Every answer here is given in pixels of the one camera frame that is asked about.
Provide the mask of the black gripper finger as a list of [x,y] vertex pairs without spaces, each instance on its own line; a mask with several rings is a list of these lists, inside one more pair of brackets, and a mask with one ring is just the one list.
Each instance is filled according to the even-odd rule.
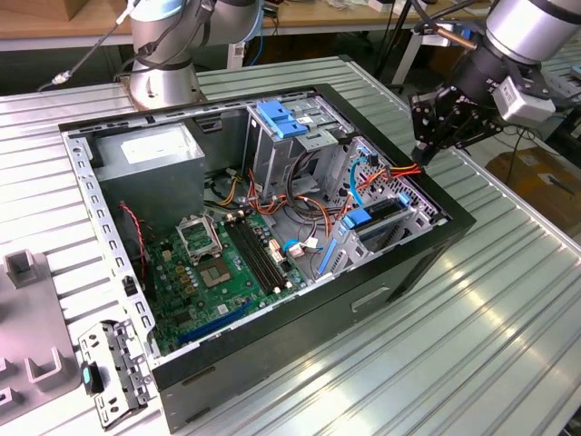
[[412,127],[417,141],[411,156],[417,164],[429,164],[438,152],[436,96],[436,91],[409,96]]
[[452,148],[464,149],[502,131],[502,126],[482,116],[469,116],[465,120],[439,117],[429,140],[430,156]]

